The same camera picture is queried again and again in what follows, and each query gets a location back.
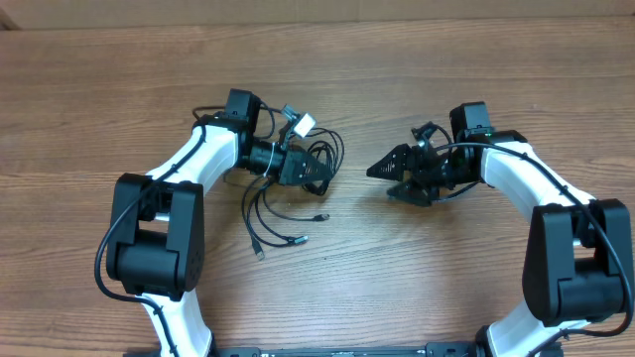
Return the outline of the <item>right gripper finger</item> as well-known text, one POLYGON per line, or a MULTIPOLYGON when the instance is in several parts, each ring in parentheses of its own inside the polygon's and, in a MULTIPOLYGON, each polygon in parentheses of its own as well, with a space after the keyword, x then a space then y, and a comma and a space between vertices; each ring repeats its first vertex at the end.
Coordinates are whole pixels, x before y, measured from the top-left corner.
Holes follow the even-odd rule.
POLYGON ((407 169, 407 159, 411 152, 408 144, 396 146, 383 159, 368 168, 366 175, 375 179, 403 180, 407 169))
POLYGON ((387 194, 396 200, 421 207, 429 207, 440 198, 437 188, 422 185, 413 179, 408 179, 389 188, 387 194))

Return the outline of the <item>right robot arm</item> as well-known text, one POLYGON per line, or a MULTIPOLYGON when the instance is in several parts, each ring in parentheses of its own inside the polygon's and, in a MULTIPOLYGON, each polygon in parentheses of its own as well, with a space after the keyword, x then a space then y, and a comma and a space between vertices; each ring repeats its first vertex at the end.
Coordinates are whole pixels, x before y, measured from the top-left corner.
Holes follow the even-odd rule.
POLYGON ((515 130, 499 131, 484 102, 449 113, 447 142, 439 125, 412 131, 417 143, 395 147, 367 169, 395 182, 392 198, 427 207, 480 183, 505 194, 530 224, 522 301, 503 319, 481 327, 472 342, 437 342, 428 356, 561 356, 561 339, 606 338, 634 318, 632 230, 618 199, 575 188, 536 155, 515 130))

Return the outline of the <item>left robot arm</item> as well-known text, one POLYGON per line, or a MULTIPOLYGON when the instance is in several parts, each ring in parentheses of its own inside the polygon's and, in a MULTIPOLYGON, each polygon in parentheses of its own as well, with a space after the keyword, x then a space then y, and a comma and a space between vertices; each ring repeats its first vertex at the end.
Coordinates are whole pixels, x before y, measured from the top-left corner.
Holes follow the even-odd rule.
POLYGON ((241 213, 249 220, 273 184, 326 193, 339 171, 343 145, 296 140, 323 130, 308 112, 268 106, 251 91, 232 89, 223 106, 197 107, 190 139, 144 175, 124 174, 114 187, 110 226, 94 260, 94 278, 112 299, 146 308, 160 356, 216 356, 195 287, 204 264, 204 197, 234 168, 249 171, 241 213))

